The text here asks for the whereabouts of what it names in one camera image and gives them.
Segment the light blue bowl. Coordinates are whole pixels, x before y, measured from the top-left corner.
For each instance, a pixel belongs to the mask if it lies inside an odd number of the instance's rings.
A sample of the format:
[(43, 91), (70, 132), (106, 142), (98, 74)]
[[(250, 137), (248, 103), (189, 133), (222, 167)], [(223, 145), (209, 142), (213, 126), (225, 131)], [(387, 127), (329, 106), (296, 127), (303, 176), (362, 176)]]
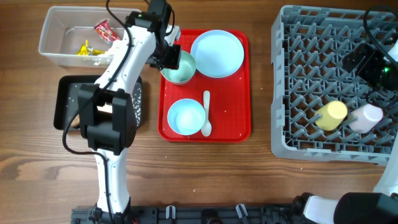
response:
[(205, 123), (205, 110), (196, 100), (183, 98), (171, 105), (167, 122), (173, 132), (190, 136), (201, 130)]

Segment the pink plastic cup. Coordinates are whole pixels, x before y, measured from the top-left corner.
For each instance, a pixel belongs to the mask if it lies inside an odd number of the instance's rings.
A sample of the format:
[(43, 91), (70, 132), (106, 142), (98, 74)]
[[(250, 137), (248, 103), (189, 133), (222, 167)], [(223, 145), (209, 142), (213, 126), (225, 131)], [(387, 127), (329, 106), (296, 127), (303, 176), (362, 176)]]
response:
[(348, 126), (357, 133), (366, 133), (370, 131), (383, 118), (383, 111), (377, 106), (366, 104), (352, 111), (348, 118), (355, 119)]

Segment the yellow plastic cup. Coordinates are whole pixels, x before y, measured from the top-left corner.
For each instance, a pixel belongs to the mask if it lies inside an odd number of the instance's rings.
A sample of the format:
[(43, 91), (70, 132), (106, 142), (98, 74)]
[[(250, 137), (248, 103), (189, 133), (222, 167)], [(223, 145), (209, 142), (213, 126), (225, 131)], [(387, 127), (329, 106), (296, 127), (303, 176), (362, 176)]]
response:
[(323, 130), (331, 131), (336, 129), (346, 118), (348, 109), (343, 102), (335, 100), (321, 107), (315, 114), (321, 115), (321, 117), (315, 121), (315, 124)]

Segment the yellow foil wrapper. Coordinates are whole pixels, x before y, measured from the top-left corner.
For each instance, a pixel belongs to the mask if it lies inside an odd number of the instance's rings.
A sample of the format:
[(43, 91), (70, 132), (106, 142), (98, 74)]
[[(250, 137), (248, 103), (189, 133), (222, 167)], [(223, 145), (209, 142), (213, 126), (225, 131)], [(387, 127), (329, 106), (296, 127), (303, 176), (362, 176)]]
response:
[(80, 50), (76, 53), (76, 55), (103, 55), (105, 53), (104, 50), (96, 50), (92, 46), (89, 45), (88, 40), (85, 40), (85, 43), (81, 46)]

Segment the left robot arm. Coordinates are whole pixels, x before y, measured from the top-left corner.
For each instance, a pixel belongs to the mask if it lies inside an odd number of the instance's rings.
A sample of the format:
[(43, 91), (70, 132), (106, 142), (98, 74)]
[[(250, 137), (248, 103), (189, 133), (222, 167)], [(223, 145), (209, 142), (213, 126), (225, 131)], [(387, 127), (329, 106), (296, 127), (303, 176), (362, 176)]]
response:
[(78, 91), (81, 136), (88, 142), (99, 174), (99, 199), (89, 215), (93, 223), (132, 223), (126, 183), (126, 156), (137, 130), (133, 91), (149, 64), (179, 68), (180, 29), (167, 1), (150, 1), (146, 12), (132, 11), (121, 23), (124, 36), (111, 47), (109, 67), (92, 85)]

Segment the light blue plate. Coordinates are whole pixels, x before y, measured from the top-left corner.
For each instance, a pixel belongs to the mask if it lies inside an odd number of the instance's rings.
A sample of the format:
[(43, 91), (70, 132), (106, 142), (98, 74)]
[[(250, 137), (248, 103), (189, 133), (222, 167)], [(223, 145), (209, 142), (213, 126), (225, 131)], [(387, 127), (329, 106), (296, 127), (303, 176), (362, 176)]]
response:
[(244, 61), (243, 44), (225, 30), (210, 30), (199, 35), (190, 54), (197, 70), (210, 78), (228, 77), (237, 72)]

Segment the mint green bowl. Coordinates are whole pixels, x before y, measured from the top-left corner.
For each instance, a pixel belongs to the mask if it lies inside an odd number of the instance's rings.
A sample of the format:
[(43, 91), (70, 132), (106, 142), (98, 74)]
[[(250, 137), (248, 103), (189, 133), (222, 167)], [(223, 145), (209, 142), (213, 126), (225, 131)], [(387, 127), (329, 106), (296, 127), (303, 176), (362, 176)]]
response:
[(193, 56), (186, 51), (182, 51), (178, 69), (164, 68), (161, 70), (161, 74), (167, 81), (175, 85), (183, 85), (190, 81), (196, 69), (197, 66)]

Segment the white rice pile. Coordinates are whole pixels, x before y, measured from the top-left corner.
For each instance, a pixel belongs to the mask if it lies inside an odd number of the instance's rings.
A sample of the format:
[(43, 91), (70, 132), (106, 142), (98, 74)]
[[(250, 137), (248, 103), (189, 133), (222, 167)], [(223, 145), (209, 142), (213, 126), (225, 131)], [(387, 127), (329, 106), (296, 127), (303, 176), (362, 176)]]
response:
[(141, 125), (141, 109), (142, 109), (142, 85), (137, 82), (134, 86), (132, 96), (132, 105), (134, 108), (134, 115), (136, 117), (137, 127)]

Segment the white plastic spoon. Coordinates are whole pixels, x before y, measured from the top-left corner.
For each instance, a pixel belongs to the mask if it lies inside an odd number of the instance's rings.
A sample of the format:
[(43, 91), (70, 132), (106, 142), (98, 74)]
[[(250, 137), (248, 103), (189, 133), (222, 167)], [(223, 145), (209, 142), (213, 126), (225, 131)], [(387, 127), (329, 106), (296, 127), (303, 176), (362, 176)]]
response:
[(211, 134), (212, 126), (209, 120), (209, 109), (210, 109), (210, 92), (205, 90), (203, 92), (203, 108), (205, 110), (205, 123), (201, 128), (201, 133), (204, 137), (208, 137)]

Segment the red foil wrapper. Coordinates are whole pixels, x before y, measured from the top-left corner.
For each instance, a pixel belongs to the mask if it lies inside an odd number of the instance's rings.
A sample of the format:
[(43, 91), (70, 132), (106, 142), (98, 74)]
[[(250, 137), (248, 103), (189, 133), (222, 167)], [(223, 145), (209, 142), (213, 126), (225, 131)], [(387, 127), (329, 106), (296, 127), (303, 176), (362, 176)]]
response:
[(121, 40), (117, 33), (109, 26), (109, 21), (107, 19), (94, 26), (94, 30), (99, 34), (100, 38), (109, 45), (112, 45), (116, 40)]

